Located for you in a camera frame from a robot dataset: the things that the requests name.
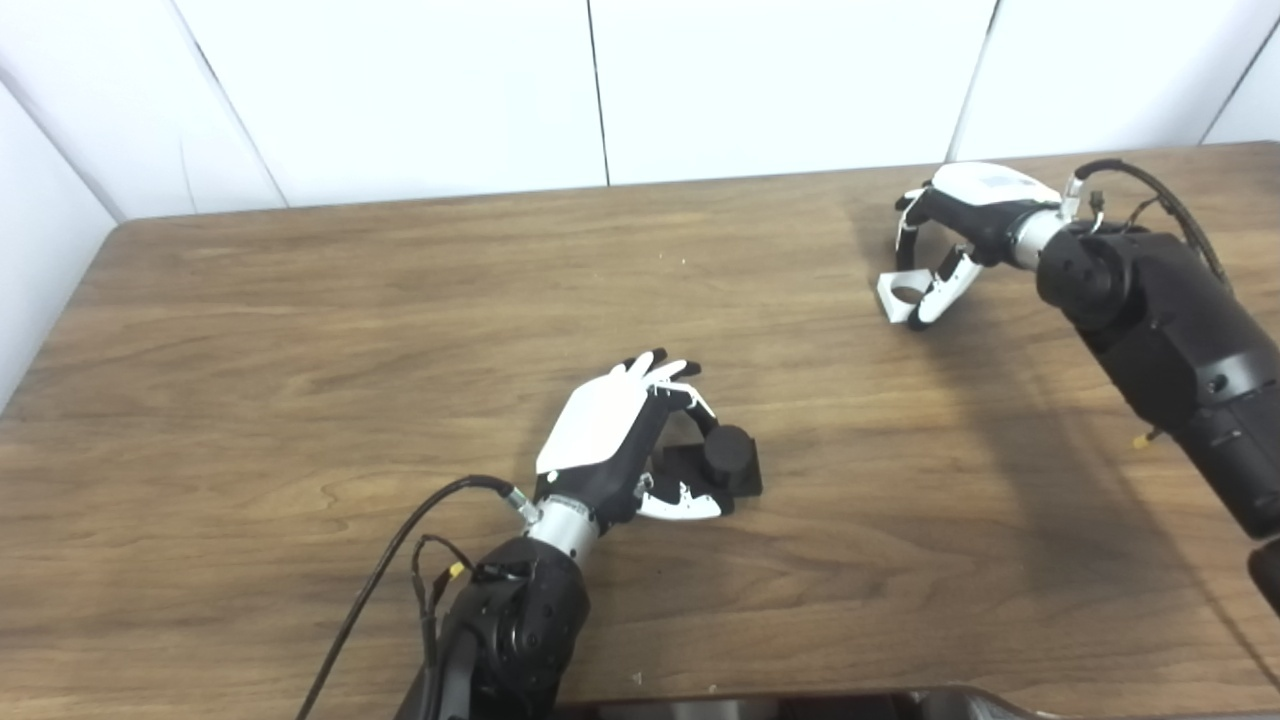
white wall panel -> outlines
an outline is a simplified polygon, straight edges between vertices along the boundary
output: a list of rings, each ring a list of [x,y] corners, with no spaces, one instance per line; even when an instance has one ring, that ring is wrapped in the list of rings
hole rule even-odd
[[[1004,0],[957,160],[1196,145],[1280,0]]]
[[[604,184],[585,0],[178,0],[293,205]]]
[[[0,407],[114,224],[0,87]]]
[[[1271,36],[1204,142],[1252,140],[1280,142],[1280,33]]]
[[[614,183],[941,161],[991,0],[593,0]]]
[[[166,0],[0,0],[0,72],[124,218],[283,205]]]

wooden table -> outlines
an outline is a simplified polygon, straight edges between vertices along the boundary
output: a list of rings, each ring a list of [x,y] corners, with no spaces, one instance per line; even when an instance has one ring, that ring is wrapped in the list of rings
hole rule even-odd
[[[1280,146],[1126,156],[1280,337]],[[1080,161],[1011,164],[1057,186]],[[924,334],[884,322],[892,202],[931,173],[127,223],[0,421],[5,715],[291,716],[407,511],[468,471],[530,487],[570,391],[657,345],[759,438],[765,495],[604,538],[564,701],[1280,710],[1251,543],[1175,446],[1130,450],[1146,428],[1029,274],[988,272]],[[1116,213],[1144,197],[1100,184]],[[488,493],[426,525],[477,553],[517,529]],[[316,717],[399,702],[406,565]]]

black cable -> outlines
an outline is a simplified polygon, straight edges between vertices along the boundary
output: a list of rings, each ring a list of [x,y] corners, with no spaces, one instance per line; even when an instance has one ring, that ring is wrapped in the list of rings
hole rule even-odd
[[[392,541],[387,544],[387,550],[383,551],[383,556],[378,559],[378,564],[374,565],[374,571],[365,580],[365,587],[360,589],[356,594],[356,601],[351,606],[351,611],[347,612],[347,618],[338,626],[338,635],[333,639],[333,644],[329,647],[329,652],[325,653],[324,662],[320,664],[320,671],[316,673],[316,679],[311,683],[311,689],[307,691],[307,697],[302,701],[302,707],[298,708],[298,714],[294,716],[296,720],[306,720],[307,715],[311,714],[311,707],[315,706],[316,698],[320,697],[320,691],[324,688],[325,680],[329,679],[329,673],[333,670],[334,662],[338,661],[338,653],[342,652],[342,646],[347,642],[347,635],[351,634],[351,629],[356,625],[356,620],[360,618],[360,612],[365,609],[365,603],[369,602],[369,597],[374,594],[374,588],[378,587],[378,582],[383,579],[383,574],[387,573],[387,568],[392,564],[396,557],[396,551],[404,544],[404,538],[413,530],[422,515],[426,515],[429,510],[436,506],[445,497],[458,492],[463,488],[489,488],[498,493],[499,497],[507,497],[516,486],[508,483],[507,480],[499,480],[489,475],[467,475],[453,480],[452,483],[444,486],[443,488],[435,491],[431,497],[422,501],[413,512],[410,514],[404,524],[401,525],[396,534],[392,536]]]
[[[1156,202],[1160,202],[1158,195],[1153,195],[1147,200],[1139,202],[1138,206],[1133,209],[1133,213],[1129,213],[1129,219],[1124,222],[1124,229],[1121,229],[1120,232],[1129,232],[1129,229],[1138,223],[1138,217],[1142,215],[1143,211],[1147,210],[1147,208],[1151,208]]]
[[[435,605],[440,601],[440,596],[444,594],[444,587],[449,584],[453,578],[453,573],[449,568],[445,568],[443,573],[435,582],[431,583],[431,594],[426,594],[426,584],[422,582],[422,570],[420,564],[420,557],[422,556],[422,547],[429,542],[438,542],[444,547],[449,548],[453,557],[462,562],[462,566],[467,569],[468,573],[474,573],[476,566],[471,562],[465,552],[458,550],[458,546],[453,544],[440,536],[422,536],[413,544],[413,557],[410,561],[410,578],[413,582],[413,594],[417,597],[417,618],[422,623],[422,652],[426,659],[428,665],[435,665]]]
[[[422,548],[429,542],[438,542],[444,547],[449,548],[449,552],[466,568],[468,571],[475,571],[475,564],[467,557],[465,552],[458,550],[458,546],[453,544],[440,536],[422,536],[417,538],[413,543],[413,556],[410,560],[410,575],[413,580],[413,594],[417,597],[417,621],[419,629],[422,633],[422,696],[421,705],[419,706],[419,717],[426,720],[430,714],[430,698],[431,693],[429,688],[431,687],[431,676],[435,671],[436,660],[436,646],[435,646],[435,606],[440,602],[440,596],[444,594],[444,588],[453,579],[453,568],[445,568],[435,582],[431,583],[431,594],[426,594],[426,584],[422,583],[422,566],[420,560],[422,557]]]
[[[1193,251],[1199,252],[1201,258],[1204,259],[1204,264],[1208,265],[1210,272],[1213,273],[1213,277],[1222,283],[1228,292],[1231,292],[1231,283],[1226,279],[1226,270],[1222,268],[1222,263],[1217,259],[1217,252],[1213,250],[1213,245],[1208,241],[1208,237],[1199,227],[1199,223],[1196,222],[1196,218],[1192,217],[1190,210],[1183,205],[1181,200],[1179,200],[1178,196],[1165,186],[1165,183],[1156,179],[1156,176],[1148,173],[1147,170],[1130,165],[1119,158],[1085,163],[1075,169],[1075,177],[1083,182],[1098,170],[1115,170],[1124,173],[1138,179],[1151,190],[1155,190],[1156,196],[1160,199],[1160,205],[1166,213],[1178,220],[1178,225],[1183,229],[1187,245],[1189,245]]]

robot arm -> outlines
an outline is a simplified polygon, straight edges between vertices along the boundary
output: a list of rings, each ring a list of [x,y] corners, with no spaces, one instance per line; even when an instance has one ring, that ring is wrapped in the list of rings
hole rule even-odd
[[[1135,225],[1137,213],[1123,224],[1101,215],[1075,222],[1080,190],[1097,170],[1148,184],[1185,240]],[[972,188],[989,182],[1025,188],[1025,197],[978,202]],[[1280,534],[1280,350],[1231,295],[1203,231],[1169,188],[1120,160],[1083,165],[1061,196],[1007,168],[961,163],[938,170],[920,201],[931,196],[945,196],[932,200],[942,211],[931,219],[959,232],[975,256],[1036,273],[1039,297],[1064,313],[1129,406],[1155,427],[1147,437],[1178,442],[1249,537]],[[904,208],[908,227],[916,206]],[[892,320],[895,309],[884,305]],[[1256,551],[1249,569],[1280,612],[1280,541]]]
[[[398,720],[547,716],[590,611],[582,566],[596,539],[637,514],[710,518],[759,495],[754,441],[681,382],[698,364],[655,368],[664,357],[645,352],[570,396],[538,455],[524,532],[474,565]],[[694,419],[703,442],[664,448],[646,471],[675,413]]]

white hand cover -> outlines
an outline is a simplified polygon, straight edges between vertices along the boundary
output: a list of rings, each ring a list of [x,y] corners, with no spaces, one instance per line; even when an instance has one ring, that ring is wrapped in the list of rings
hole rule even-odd
[[[620,363],[608,374],[579,386],[538,454],[536,474],[595,465],[612,457],[650,392],[676,389],[689,393],[694,404],[707,406],[691,386],[671,382],[687,361],[675,360],[650,370],[653,363],[653,352],[645,352],[630,368]]]

